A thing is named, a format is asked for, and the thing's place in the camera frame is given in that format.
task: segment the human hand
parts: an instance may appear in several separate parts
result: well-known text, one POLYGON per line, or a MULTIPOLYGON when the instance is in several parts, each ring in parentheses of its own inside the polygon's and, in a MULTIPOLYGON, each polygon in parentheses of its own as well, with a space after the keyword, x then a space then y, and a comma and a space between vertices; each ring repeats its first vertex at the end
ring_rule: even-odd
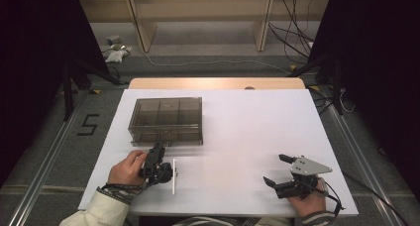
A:
POLYGON ((131 151, 127 157, 114 165, 108 176, 108 184, 141 185, 145 179, 139 176, 139 171, 148 154, 140 150, 131 151))
POLYGON ((326 210, 325 197, 315 195, 314 193, 309 194, 303 199, 290 197, 287 198, 287 200, 291 203, 291 205, 293 205, 300 217, 304 217, 310 213, 326 210))

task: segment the person's arm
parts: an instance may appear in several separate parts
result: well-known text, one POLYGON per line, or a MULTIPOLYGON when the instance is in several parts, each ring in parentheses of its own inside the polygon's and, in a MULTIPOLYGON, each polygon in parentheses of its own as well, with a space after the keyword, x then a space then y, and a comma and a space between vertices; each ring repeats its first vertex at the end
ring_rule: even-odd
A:
MULTIPOLYGON (((144 179, 139 177, 139 171, 145 162, 147 154, 140 150, 131 151, 128 156, 113 166, 108 176, 108 184, 141 185, 144 179)), ((64 219, 60 226, 83 225, 123 225, 130 209, 130 204, 136 196, 135 192, 106 188, 97 188, 85 211, 79 211, 64 219)))
POLYGON ((303 199, 297 197, 287 199, 296 209, 304 226, 333 225, 335 215, 333 212, 326 210, 324 196, 312 193, 303 199))

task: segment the black cable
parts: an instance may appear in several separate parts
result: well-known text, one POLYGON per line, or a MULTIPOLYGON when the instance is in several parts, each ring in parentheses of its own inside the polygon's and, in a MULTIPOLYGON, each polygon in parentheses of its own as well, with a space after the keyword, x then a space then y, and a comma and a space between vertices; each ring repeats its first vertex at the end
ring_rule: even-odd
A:
POLYGON ((314 101, 329 100, 329 99, 331 99, 331 98, 329 98, 329 97, 321 97, 321 98, 318 98, 318 99, 314 99, 314 101))
POLYGON ((327 192, 326 197, 334 200, 337 203, 336 208, 334 209, 334 215, 335 215, 335 217, 337 217, 337 215, 339 215, 340 210, 343 210, 343 209, 346 209, 346 208, 343 208, 343 205, 342 205, 342 202, 340 200, 340 197, 336 193, 336 191, 333 189, 333 187, 331 187, 331 185, 327 181, 325 181, 325 180, 323 180, 323 181, 328 185, 328 187, 331 188, 331 190, 333 190, 333 192, 336 195, 336 197, 334 197, 333 195, 331 195, 330 193, 328 193, 327 190, 321 190, 321 189, 319 189, 317 187, 314 187, 314 186, 312 186, 312 185, 310 185, 310 184, 308 184, 308 183, 306 183, 304 181, 297 181, 297 182, 305 185, 306 187, 310 188, 313 191, 317 191, 318 193, 320 193, 322 195, 325 195, 325 192, 327 192))
POLYGON ((365 184, 361 183, 360 181, 356 180, 354 177, 352 177, 351 175, 349 175, 348 173, 346 173, 343 170, 342 170, 342 173, 343 173, 344 176, 348 177, 352 181, 356 182, 360 186, 362 186, 365 189, 367 189, 368 191, 370 191, 370 193, 372 193, 380 201, 382 201, 382 203, 384 203, 386 206, 388 206, 395 213, 395 215, 398 216, 399 219, 401 219, 401 221, 404 223, 404 225, 409 226, 408 222, 405 221, 405 219, 402 217, 402 215, 394 207, 392 207, 392 205, 390 205, 388 202, 386 202, 386 200, 384 200, 379 194, 377 194, 376 192, 374 192, 373 189, 369 188, 367 185, 365 185, 365 184))
POLYGON ((309 10, 310 10, 312 1, 313 0, 310 0, 309 3, 308 3, 308 12, 306 12, 306 29, 304 31, 308 30, 308 28, 309 28, 309 10))
POLYGON ((314 88, 312 88, 311 86, 305 86, 306 87, 306 89, 308 89, 311 93, 314 93, 314 94, 316 94, 316 95, 318 95, 318 96, 320 96, 320 97, 323 97, 323 98, 328 98, 327 96, 325 96, 325 95, 323 95, 321 92, 319 92, 318 90, 316 90, 316 89, 314 89, 314 88))
MULTIPOLYGON (((284 7, 286 8, 287 13, 289 14, 289 17, 290 17, 289 29, 290 29, 291 23, 293 23, 294 26, 296 27, 297 32, 300 34, 299 37, 309 38, 305 33, 303 33, 300 30, 299 26, 297 25, 297 22, 296 22, 296 9, 295 9, 296 8, 296 0, 293 0, 293 13, 290 12, 290 9, 288 8, 285 0, 282 0, 282 1, 283 1, 283 4, 284 4, 284 7)), ((303 48, 305 49, 305 46, 303 45, 302 40, 300 38, 299 38, 299 40, 301 41, 301 44, 302 44, 303 48)))
POLYGON ((268 27, 271 29, 272 33, 275 35, 275 37, 280 40, 281 42, 284 43, 284 53, 286 54, 287 58, 290 59, 293 62, 296 63, 300 63, 300 64, 306 64, 305 62, 302 61, 297 61, 292 59, 288 54, 287 51, 285 50, 285 46, 290 47, 291 49, 295 50, 297 53, 299 53, 300 55, 304 56, 305 58, 309 58, 309 56, 307 56, 306 54, 304 54, 303 52, 299 51, 298 49, 296 49, 295 47, 293 47, 291 44, 289 44, 286 40, 284 40, 280 35, 278 35, 275 30, 270 26, 270 24, 268 24, 268 27))
POLYGON ((378 147, 376 150, 380 155, 388 157, 384 148, 378 147))
POLYGON ((130 221, 129 221, 127 218, 124 220, 124 222, 125 222, 126 224, 128 224, 129 226, 133 226, 133 224, 132 224, 132 223, 130 223, 130 221))
POLYGON ((331 102, 331 103, 329 103, 327 106, 325 106, 325 108, 324 109, 322 109, 321 110, 321 112, 319 112, 318 114, 319 115, 322 115, 322 113, 324 113, 327 109, 328 109, 328 107, 330 107, 330 105, 332 105, 333 104, 333 102, 331 102))
MULTIPOLYGON (((277 29, 277 30, 280 30, 280 31, 283 31, 283 32, 287 32, 287 30, 286 29, 282 29, 282 28, 280 28, 280 27, 277 27, 276 25, 274 25, 274 24, 272 24, 272 23, 269 23, 273 28, 275 28, 275 29, 277 29)), ((293 34, 293 35, 296 35, 296 36, 300 36, 300 34, 298 34, 298 33, 296 33, 296 32, 293 32, 293 31, 288 31, 290 34, 293 34)), ((308 40, 308 41, 310 41, 310 42, 314 42, 314 40, 313 39, 311 39, 311 38, 309 38, 309 37, 304 37, 304 36, 302 36, 302 38, 303 39, 305 39, 305 40, 308 40)))
POLYGON ((115 69, 115 72, 117 73, 117 78, 121 78, 120 71, 118 71, 117 67, 110 65, 110 66, 108 66, 108 68, 115 69))
MULTIPOLYGON (((299 29, 299 27, 297 26, 296 3, 297 3, 297 0, 293 0, 293 13, 292 13, 293 23, 294 23, 294 25, 296 26, 296 29, 297 29, 297 31, 299 32, 299 34, 303 34, 303 32, 302 32, 302 31, 299 29)), ((299 36, 298 36, 298 38, 299 38, 300 44, 302 45, 302 48, 303 48, 303 49, 306 51, 306 53, 309 55, 309 52, 306 50, 305 45, 303 45, 302 36, 301 36, 301 35, 299 35, 299 36)))
POLYGON ((324 106, 324 105, 327 103, 327 100, 328 100, 328 98, 319 98, 319 99, 314 99, 315 107, 319 108, 319 107, 324 106), (320 101, 320 100, 324 100, 324 102, 322 102, 322 104, 320 104, 320 105, 317 105, 317 104, 316 104, 316 101, 320 101))

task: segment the white sleeve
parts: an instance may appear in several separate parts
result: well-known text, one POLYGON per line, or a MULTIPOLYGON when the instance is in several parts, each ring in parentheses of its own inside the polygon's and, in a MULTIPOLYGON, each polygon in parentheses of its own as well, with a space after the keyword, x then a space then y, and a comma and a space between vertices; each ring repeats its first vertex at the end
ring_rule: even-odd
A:
POLYGON ((85 211, 78 211, 64 219, 60 226, 118 226, 124 224, 130 205, 102 194, 98 190, 85 211))
POLYGON ((282 217, 264 217, 255 226, 291 226, 291 222, 282 217))

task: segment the white cloth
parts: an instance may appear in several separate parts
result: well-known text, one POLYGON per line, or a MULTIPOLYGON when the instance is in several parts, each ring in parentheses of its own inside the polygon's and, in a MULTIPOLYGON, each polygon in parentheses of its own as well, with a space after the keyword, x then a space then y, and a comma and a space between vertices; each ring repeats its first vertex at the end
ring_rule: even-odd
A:
POLYGON ((130 205, 98 191, 85 211, 78 211, 64 219, 60 226, 119 226, 124 224, 130 205))

